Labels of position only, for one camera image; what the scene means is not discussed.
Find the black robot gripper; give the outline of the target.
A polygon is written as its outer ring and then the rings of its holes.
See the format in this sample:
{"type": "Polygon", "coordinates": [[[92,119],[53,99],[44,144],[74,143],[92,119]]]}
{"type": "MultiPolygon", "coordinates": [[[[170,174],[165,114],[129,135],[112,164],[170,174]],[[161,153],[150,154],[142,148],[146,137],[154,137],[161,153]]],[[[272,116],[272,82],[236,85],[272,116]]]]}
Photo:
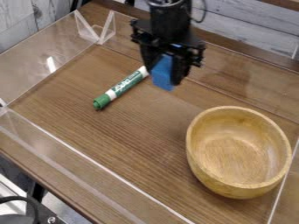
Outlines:
{"type": "Polygon", "coordinates": [[[188,75],[190,65],[200,66],[204,41],[192,33],[192,0],[144,0],[149,7],[148,19],[132,19],[130,39],[138,44],[146,72],[162,54],[172,57],[172,84],[177,86],[188,75]]]}

